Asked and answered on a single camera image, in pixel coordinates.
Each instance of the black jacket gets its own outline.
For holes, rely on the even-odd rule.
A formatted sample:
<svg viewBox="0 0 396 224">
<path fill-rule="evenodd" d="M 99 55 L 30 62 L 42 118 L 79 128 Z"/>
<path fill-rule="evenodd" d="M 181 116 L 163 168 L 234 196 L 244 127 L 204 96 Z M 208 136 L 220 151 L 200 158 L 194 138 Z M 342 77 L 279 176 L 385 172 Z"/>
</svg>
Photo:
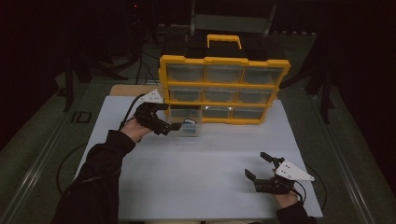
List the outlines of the black jacket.
<svg viewBox="0 0 396 224">
<path fill-rule="evenodd" d="M 126 134 L 109 131 L 103 144 L 95 145 L 73 184 L 58 203 L 52 224 L 118 224 L 119 178 L 122 159 L 134 149 Z M 302 203 L 277 211 L 281 224 L 313 224 Z"/>
</svg>

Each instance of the yellow storage organizer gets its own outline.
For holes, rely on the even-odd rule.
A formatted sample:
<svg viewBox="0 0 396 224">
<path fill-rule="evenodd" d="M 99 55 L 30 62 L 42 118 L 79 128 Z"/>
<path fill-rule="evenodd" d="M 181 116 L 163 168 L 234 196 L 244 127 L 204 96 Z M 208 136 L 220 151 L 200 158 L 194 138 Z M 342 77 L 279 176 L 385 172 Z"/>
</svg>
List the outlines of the yellow storage organizer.
<svg viewBox="0 0 396 224">
<path fill-rule="evenodd" d="M 243 49 L 237 35 L 208 35 L 204 47 L 195 37 L 195 45 L 188 49 L 188 41 L 180 40 L 168 37 L 160 59 L 164 100 L 170 105 L 168 116 L 173 108 L 179 111 L 184 105 L 199 110 L 202 122 L 264 122 L 279 83 L 290 69 L 277 43 L 261 39 L 257 45 L 244 39 L 250 47 Z"/>
</svg>

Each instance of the person's arm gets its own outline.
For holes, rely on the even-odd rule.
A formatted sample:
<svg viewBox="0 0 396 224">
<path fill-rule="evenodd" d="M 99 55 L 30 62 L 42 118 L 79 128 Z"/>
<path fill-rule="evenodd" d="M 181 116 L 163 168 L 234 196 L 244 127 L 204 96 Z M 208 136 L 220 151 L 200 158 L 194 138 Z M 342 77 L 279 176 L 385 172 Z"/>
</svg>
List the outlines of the person's arm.
<svg viewBox="0 0 396 224">
<path fill-rule="evenodd" d="M 316 224 L 314 217 L 309 217 L 303 203 L 298 201 L 297 194 L 290 191 L 288 194 L 274 195 L 279 210 L 277 219 L 281 224 Z"/>
<path fill-rule="evenodd" d="M 59 201 L 51 223 L 117 224 L 122 159 L 150 132 L 135 119 L 120 131 L 109 131 L 106 141 L 88 153 L 78 177 Z"/>
</svg>

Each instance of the white table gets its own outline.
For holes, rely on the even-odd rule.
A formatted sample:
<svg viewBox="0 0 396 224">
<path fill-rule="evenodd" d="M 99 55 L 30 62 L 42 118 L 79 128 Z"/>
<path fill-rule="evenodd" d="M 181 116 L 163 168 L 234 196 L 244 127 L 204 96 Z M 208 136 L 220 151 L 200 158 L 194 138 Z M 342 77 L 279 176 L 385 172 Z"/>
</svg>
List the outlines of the white table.
<svg viewBox="0 0 396 224">
<path fill-rule="evenodd" d="M 134 97 L 107 96 L 86 154 L 117 130 Z M 162 112 L 157 113 L 164 119 Z M 205 123 L 200 137 L 150 133 L 125 157 L 120 176 L 120 220 L 264 219 L 276 216 L 270 194 L 257 193 L 245 177 L 274 176 L 260 152 L 304 168 L 285 110 L 275 100 L 262 125 Z M 322 217 L 311 182 L 301 182 L 309 216 Z M 303 190 L 296 185 L 303 195 Z"/>
</svg>

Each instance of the plastic drawer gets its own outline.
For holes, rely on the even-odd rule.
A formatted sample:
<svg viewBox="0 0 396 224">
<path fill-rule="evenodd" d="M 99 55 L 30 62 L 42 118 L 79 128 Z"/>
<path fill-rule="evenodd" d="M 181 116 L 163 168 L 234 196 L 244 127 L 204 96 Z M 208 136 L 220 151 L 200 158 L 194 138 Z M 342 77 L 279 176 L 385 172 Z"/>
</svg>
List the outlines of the plastic drawer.
<svg viewBox="0 0 396 224">
<path fill-rule="evenodd" d="M 202 99 L 202 87 L 169 87 L 171 101 L 199 102 Z"/>
<path fill-rule="evenodd" d="M 244 104 L 267 104 L 272 93 L 272 90 L 241 88 L 238 92 L 237 102 Z"/>
<path fill-rule="evenodd" d="M 181 123 L 178 131 L 171 131 L 169 136 L 195 137 L 201 134 L 202 111 L 195 105 L 172 105 L 168 119 L 172 124 Z"/>
<path fill-rule="evenodd" d="M 232 103 L 237 91 L 237 88 L 205 88 L 204 100 L 207 102 Z"/>
<path fill-rule="evenodd" d="M 232 111 L 228 106 L 203 106 L 202 115 L 209 119 L 228 119 Z"/>
<path fill-rule="evenodd" d="M 233 119 L 260 119 L 264 113 L 263 107 L 235 107 Z"/>
<path fill-rule="evenodd" d="M 247 67 L 242 82 L 275 85 L 282 71 L 283 68 L 277 67 Z"/>
<path fill-rule="evenodd" d="M 170 81 L 201 82 L 204 79 L 205 66 L 201 64 L 168 63 L 166 72 Z"/>
<path fill-rule="evenodd" d="M 206 82 L 238 83 L 243 69 L 240 65 L 210 64 L 206 67 Z"/>
</svg>

